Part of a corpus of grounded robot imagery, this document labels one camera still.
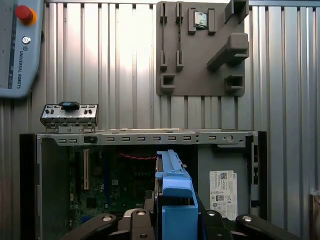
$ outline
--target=motherboard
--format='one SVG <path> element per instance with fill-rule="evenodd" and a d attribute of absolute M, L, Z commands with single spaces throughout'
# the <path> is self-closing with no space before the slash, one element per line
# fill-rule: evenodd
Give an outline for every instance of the motherboard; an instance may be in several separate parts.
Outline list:
<path fill-rule="evenodd" d="M 155 168 L 155 151 L 71 147 L 69 228 L 101 213 L 122 216 L 143 208 L 146 192 L 155 187 Z"/>

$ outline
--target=corrugated metal wall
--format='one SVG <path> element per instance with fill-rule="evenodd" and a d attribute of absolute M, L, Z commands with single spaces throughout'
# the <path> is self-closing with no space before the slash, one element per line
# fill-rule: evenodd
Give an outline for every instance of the corrugated metal wall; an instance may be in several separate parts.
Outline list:
<path fill-rule="evenodd" d="M 242 97 L 156 94 L 154 9 L 46 6 L 31 96 L 0 99 L 0 239 L 19 238 L 19 134 L 44 131 L 44 104 L 61 101 L 98 103 L 100 129 L 268 131 L 270 219 L 308 238 L 308 194 L 320 181 L 320 8 L 252 7 Z"/>

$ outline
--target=metal bracket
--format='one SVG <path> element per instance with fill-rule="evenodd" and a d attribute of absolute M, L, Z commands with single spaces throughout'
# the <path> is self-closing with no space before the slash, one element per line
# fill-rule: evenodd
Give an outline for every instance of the metal bracket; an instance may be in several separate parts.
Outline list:
<path fill-rule="evenodd" d="M 85 133 L 94 133 L 96 132 L 96 125 L 92 126 L 60 126 L 57 125 L 54 129 L 46 128 L 47 133 L 56 133 L 56 134 L 85 134 Z"/>

